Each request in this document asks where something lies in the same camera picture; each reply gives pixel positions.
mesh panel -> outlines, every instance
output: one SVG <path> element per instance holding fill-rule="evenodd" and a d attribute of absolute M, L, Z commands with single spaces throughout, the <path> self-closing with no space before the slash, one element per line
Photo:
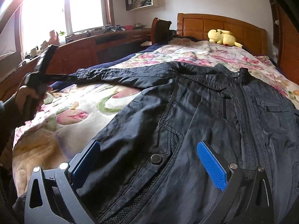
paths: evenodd
<path fill-rule="evenodd" d="M 178 136 L 174 133 L 171 133 L 171 142 L 170 142 L 170 157 L 164 162 L 163 167 L 144 185 L 144 187 L 128 202 L 126 203 L 122 209 L 120 209 L 113 216 L 106 219 L 102 224 L 118 224 L 127 215 L 139 204 L 139 202 L 143 199 L 143 197 L 150 191 L 150 189 L 155 185 L 158 181 L 165 168 L 167 167 L 169 161 L 172 159 L 177 146 L 179 143 Z"/>

bright window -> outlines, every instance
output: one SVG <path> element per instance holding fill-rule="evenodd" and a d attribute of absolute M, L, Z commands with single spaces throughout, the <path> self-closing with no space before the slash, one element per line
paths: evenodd
<path fill-rule="evenodd" d="M 70 0 L 73 32 L 104 26 L 101 0 Z"/>
<path fill-rule="evenodd" d="M 67 33 L 67 26 L 76 32 L 104 25 L 101 0 L 69 0 L 69 4 L 71 24 L 66 24 L 65 0 L 24 0 L 21 15 L 23 52 L 29 53 L 48 41 L 52 30 Z"/>

stuffed toy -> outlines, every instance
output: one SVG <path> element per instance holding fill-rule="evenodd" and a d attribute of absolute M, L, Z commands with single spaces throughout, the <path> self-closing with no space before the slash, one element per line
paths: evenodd
<path fill-rule="evenodd" d="M 210 39 L 211 43 L 217 43 L 217 44 L 224 44 L 225 46 L 237 46 L 242 48 L 243 45 L 237 43 L 236 38 L 233 36 L 233 34 L 226 30 L 210 30 L 208 32 L 208 37 Z"/>

book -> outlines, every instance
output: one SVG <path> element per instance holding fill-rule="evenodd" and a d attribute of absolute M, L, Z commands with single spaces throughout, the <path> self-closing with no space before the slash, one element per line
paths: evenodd
<path fill-rule="evenodd" d="M 133 2 L 133 0 L 129 0 L 129 9 L 130 10 L 132 9 L 132 2 Z"/>
<path fill-rule="evenodd" d="M 151 5 L 151 4 L 152 4 L 152 0 L 133 0 L 132 9 Z"/>
<path fill-rule="evenodd" d="M 131 0 L 126 0 L 126 10 L 130 10 L 130 3 L 132 3 Z"/>

jacket sleeve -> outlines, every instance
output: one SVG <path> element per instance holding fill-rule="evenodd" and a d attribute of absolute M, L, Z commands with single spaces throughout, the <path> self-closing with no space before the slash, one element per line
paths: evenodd
<path fill-rule="evenodd" d="M 11 132 L 24 123 L 14 100 L 15 96 L 13 95 L 5 103 L 0 101 L 0 155 L 9 140 Z"/>
<path fill-rule="evenodd" d="M 185 63 L 165 62 L 152 66 L 130 69 L 79 69 L 76 84 L 110 82 L 137 88 L 149 88 L 166 84 L 171 78 L 188 71 Z"/>

